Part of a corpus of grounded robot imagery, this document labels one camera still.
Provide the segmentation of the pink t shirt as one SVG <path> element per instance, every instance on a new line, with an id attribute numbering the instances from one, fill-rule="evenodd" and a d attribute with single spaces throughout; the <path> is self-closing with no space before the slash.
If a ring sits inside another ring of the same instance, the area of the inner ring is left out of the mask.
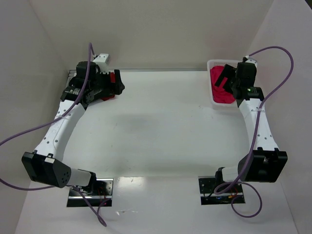
<path id="1" fill-rule="evenodd" d="M 215 83 L 218 80 L 221 72 L 223 71 L 223 68 L 223 66 L 214 66 L 212 69 L 210 69 L 213 100 L 216 103 L 232 104 L 235 101 L 235 98 L 232 94 L 226 92 L 223 88 L 223 85 L 227 81 L 227 78 L 223 79 L 220 86 L 215 86 Z"/>

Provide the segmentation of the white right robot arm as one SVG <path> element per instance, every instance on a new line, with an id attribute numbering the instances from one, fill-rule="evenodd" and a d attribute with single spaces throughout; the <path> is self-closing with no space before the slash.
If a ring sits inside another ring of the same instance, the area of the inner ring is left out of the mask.
<path id="1" fill-rule="evenodd" d="M 239 62 L 236 67 L 225 64 L 215 82 L 236 100 L 246 124 L 250 149 L 237 166 L 220 168 L 222 176 L 215 193 L 227 192 L 240 182 L 275 183 L 287 160 L 286 151 L 279 149 L 271 133 L 265 111 L 265 97 L 255 87 L 256 62 Z"/>

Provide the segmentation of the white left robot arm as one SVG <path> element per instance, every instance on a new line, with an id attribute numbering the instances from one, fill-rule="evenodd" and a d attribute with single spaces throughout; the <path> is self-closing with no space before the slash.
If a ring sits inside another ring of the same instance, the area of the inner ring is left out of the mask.
<path id="1" fill-rule="evenodd" d="M 61 95 L 56 122 L 50 125 L 33 152 L 25 152 L 22 156 L 30 179 L 58 188 L 77 186 L 88 194 L 99 188 L 94 172 L 67 166 L 62 162 L 63 156 L 75 126 L 88 106 L 99 99 L 121 95 L 124 88 L 118 69 L 106 72 L 98 62 L 79 62 Z"/>

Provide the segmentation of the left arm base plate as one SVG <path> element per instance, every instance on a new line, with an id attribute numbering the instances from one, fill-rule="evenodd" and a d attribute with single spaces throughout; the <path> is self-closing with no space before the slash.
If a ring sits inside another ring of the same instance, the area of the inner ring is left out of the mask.
<path id="1" fill-rule="evenodd" d="M 102 207 L 111 207 L 113 185 L 113 178 L 97 178 L 97 181 L 92 188 L 81 186 L 78 188 L 88 200 L 88 202 L 92 205 L 92 207 L 98 207 L 100 205 Z M 80 195 L 80 193 L 70 187 L 66 207 L 75 208 L 87 206 L 87 203 L 83 200 L 83 197 Z"/>

